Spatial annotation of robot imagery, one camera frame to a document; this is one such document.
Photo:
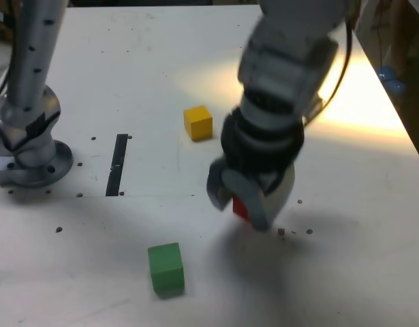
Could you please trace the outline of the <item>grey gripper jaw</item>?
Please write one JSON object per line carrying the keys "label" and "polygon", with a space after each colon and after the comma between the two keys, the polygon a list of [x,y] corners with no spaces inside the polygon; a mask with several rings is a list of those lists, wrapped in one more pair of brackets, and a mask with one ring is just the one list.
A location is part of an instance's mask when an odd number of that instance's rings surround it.
{"label": "grey gripper jaw", "polygon": [[226,188],[245,205],[253,228],[266,232],[273,226],[292,192],[295,168],[294,164],[290,164],[283,173],[251,176],[227,169],[221,179]]}
{"label": "grey gripper jaw", "polygon": [[212,205],[223,211],[230,202],[230,191],[222,181],[222,172],[227,168],[225,159],[216,159],[209,168],[206,192]]}

